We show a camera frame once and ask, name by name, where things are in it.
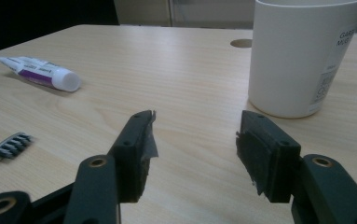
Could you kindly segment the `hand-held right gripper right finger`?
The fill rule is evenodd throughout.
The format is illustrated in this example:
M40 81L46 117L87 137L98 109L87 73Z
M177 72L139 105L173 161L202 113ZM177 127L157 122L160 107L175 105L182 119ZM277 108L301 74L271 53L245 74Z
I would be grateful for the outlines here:
M289 203L300 160L296 140L266 116L243 110L236 147L257 193L271 203Z

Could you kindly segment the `white cup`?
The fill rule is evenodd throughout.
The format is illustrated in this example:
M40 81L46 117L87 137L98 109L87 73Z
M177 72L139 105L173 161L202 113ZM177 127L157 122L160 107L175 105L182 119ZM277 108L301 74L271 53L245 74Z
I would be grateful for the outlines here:
M255 0L248 97L296 119L322 107L357 29L357 0Z

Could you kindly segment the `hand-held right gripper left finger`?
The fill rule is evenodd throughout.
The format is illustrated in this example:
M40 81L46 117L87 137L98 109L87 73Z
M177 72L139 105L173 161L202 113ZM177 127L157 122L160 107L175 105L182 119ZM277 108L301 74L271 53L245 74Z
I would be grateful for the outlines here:
M121 203L137 203L143 195L150 161L158 156L153 135L155 119L152 110L132 115L108 152L115 159Z

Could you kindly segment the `white toothbrush with grey bristles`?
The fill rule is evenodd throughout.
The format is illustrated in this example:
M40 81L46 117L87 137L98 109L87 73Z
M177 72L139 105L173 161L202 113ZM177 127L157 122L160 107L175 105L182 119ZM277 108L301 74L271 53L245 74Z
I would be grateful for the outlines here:
M0 142L0 160L17 158L32 142L33 137L27 133L14 133Z

